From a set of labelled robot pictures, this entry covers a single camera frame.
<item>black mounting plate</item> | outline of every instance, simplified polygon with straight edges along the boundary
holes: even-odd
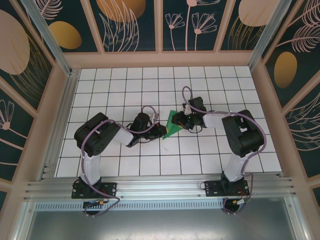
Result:
[[[220,184],[220,180],[216,181],[205,181],[201,184],[201,189],[205,190],[205,195],[207,197],[231,197],[231,196],[241,196],[241,192],[238,188],[241,188],[242,191],[249,195],[248,182],[242,180],[239,184],[235,185],[233,189],[230,189],[229,192],[225,192]]]
[[[100,192],[105,192],[108,195],[116,196],[117,193],[117,183],[116,182],[101,182],[99,185],[94,186]],[[87,191],[82,183],[74,183],[72,194],[72,199],[105,199],[106,197],[93,191]]]

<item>wall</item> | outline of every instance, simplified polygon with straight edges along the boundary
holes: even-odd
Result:
[[[279,0],[45,2],[35,1],[70,66],[110,68],[247,65]]]
[[[53,59],[17,2],[0,3],[0,232],[8,239],[34,181],[65,85]]]
[[[253,71],[272,140],[320,236],[320,1],[297,0]]]

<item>white grid mat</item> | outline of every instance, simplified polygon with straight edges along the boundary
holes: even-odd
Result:
[[[202,97],[207,110],[239,112],[248,109],[267,134],[263,153],[250,160],[247,172],[280,172],[276,151],[247,66],[140,67],[82,69],[60,151],[56,176],[81,173],[75,131],[102,112],[123,125],[132,123],[143,105],[159,112],[167,124],[170,110],[181,111],[183,86]],[[226,133],[204,128],[181,130],[165,140],[132,148],[112,141],[101,154],[101,176],[218,174],[227,166],[231,150]]]

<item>green triangular object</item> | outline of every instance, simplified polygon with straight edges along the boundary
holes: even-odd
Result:
[[[172,120],[172,116],[179,113],[178,111],[174,111],[174,110],[170,110],[170,114],[169,114],[169,117],[168,117],[168,122],[166,123],[166,132],[167,134],[164,135],[163,139],[166,139],[167,137],[170,137],[171,135],[179,132],[182,128],[182,126],[178,126],[178,125],[175,125],[171,122]]]

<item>purple cable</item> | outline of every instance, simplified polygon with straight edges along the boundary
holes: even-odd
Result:
[[[244,162],[244,164],[243,164],[243,166],[242,166],[242,168],[241,168],[241,174],[244,175],[244,172],[245,172],[245,169],[246,169],[246,166],[247,166],[249,160],[250,160],[252,157],[254,157],[254,156],[258,155],[259,153],[261,153],[261,152],[266,148],[266,146],[267,146],[267,137],[266,137],[265,131],[264,131],[264,130],[262,129],[262,127],[261,127],[256,121],[254,121],[252,118],[250,118],[250,117],[248,117],[248,116],[246,116],[246,115],[244,115],[244,114],[238,113],[238,112],[231,112],[231,111],[229,111],[229,112],[227,112],[227,111],[202,111],[202,110],[200,110],[200,109],[195,108],[195,107],[192,106],[192,105],[188,102],[188,100],[186,99],[186,97],[185,97],[185,89],[188,89],[188,90],[190,91],[191,98],[193,97],[192,89],[191,89],[190,87],[188,87],[188,86],[184,86],[184,87],[182,88],[182,98],[183,98],[183,100],[185,101],[185,103],[186,103],[191,109],[193,109],[193,110],[195,110],[195,111],[197,111],[197,112],[199,112],[199,113],[202,113],[202,114],[221,114],[221,115],[234,115],[234,116],[239,116],[239,117],[242,117],[242,118],[244,118],[244,119],[249,120],[251,123],[253,123],[254,125],[256,125],[256,127],[260,130],[260,132],[262,133],[262,136],[263,136],[263,146],[262,146],[262,148],[261,148],[260,150],[258,150],[258,151],[256,151],[256,152],[250,154],[250,155],[248,156],[248,158],[245,160],[245,162]],[[249,199],[249,200],[251,199],[252,190],[253,190],[253,186],[254,186],[254,175],[253,175],[253,173],[250,173],[249,176],[250,176],[250,175],[251,175],[251,187],[250,187],[250,194],[249,194],[249,196],[248,196],[248,199]],[[225,206],[226,206],[226,201],[227,201],[227,200],[228,200],[228,198],[225,198],[225,199],[223,200],[222,210],[223,210],[226,214],[235,214],[234,212],[231,212],[230,210],[226,209]],[[247,204],[245,204],[237,213],[242,212],[246,205],[247,205]]]
[[[84,139],[84,141],[83,141],[83,143],[82,143],[82,145],[81,145],[81,154],[82,154],[82,157],[81,157],[81,170],[82,170],[82,174],[83,174],[83,177],[84,177],[86,183],[87,183],[87,184],[89,185],[89,187],[90,187],[93,191],[95,191],[96,193],[98,193],[98,194],[100,194],[100,195],[102,195],[102,196],[104,196],[104,197],[107,197],[107,198],[109,198],[109,199],[117,199],[117,201],[116,201],[115,203],[113,203],[111,206],[109,206],[106,210],[100,211],[100,212],[98,212],[98,213],[95,214],[95,215],[89,215],[89,214],[87,213],[87,209],[90,207],[90,205],[88,205],[88,206],[84,209],[84,213],[86,214],[87,217],[90,216],[91,218],[94,218],[94,217],[101,216],[101,215],[105,214],[106,212],[108,212],[109,209],[113,208],[113,207],[114,207],[117,203],[119,203],[119,201],[120,201],[120,198],[99,191],[99,190],[96,189],[94,186],[92,186],[92,184],[89,182],[89,179],[87,178],[87,175],[86,175],[86,172],[85,172],[85,156],[86,156],[86,154],[85,154],[85,145],[86,145],[88,139],[91,137],[91,135],[92,135],[98,128],[100,128],[102,125],[104,125],[104,124],[106,124],[106,123],[114,123],[114,124],[117,124],[118,126],[120,126],[121,128],[125,129],[126,131],[128,131],[128,132],[130,132],[130,133],[134,133],[134,134],[143,134],[143,133],[148,132],[150,129],[152,129],[152,128],[154,127],[155,123],[157,122],[157,120],[158,120],[158,114],[157,114],[156,110],[155,110],[152,106],[150,106],[150,105],[143,106],[142,109],[141,109],[141,112],[143,111],[143,109],[144,109],[145,107],[151,108],[151,109],[153,110],[154,116],[155,116],[152,125],[151,125],[148,129],[143,130],[143,131],[132,131],[132,130],[130,130],[130,129],[127,129],[125,126],[121,125],[120,123],[116,122],[115,120],[108,119],[108,120],[104,120],[104,121],[100,122],[100,123],[99,123],[94,129],[92,129],[92,130],[89,132],[89,134],[85,137],[85,139]]]

